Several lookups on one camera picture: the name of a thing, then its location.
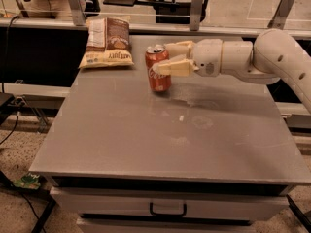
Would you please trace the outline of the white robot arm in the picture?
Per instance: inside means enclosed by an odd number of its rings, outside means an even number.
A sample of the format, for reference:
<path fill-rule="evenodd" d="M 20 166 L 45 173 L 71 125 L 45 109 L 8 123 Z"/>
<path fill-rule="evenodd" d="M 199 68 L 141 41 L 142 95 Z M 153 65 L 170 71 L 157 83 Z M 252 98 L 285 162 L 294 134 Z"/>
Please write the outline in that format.
<path fill-rule="evenodd" d="M 203 39 L 164 44 L 169 57 L 152 65 L 159 75 L 231 75 L 246 83 L 283 81 L 311 112 L 311 57 L 288 33 L 268 29 L 253 42 Z"/>

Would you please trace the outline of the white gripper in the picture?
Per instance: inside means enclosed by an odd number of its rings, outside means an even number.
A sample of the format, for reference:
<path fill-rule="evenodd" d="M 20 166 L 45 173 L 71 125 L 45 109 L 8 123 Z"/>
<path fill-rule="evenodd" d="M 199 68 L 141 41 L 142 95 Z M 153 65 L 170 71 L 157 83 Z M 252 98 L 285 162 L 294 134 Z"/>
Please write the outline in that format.
<path fill-rule="evenodd" d="M 164 76 L 187 77 L 194 71 L 202 77 L 216 77 L 220 74 L 223 41 L 204 39 L 196 44 L 193 41 L 182 41 L 164 45 L 169 57 L 184 55 L 186 58 L 177 61 L 164 60 L 152 66 L 154 72 Z"/>

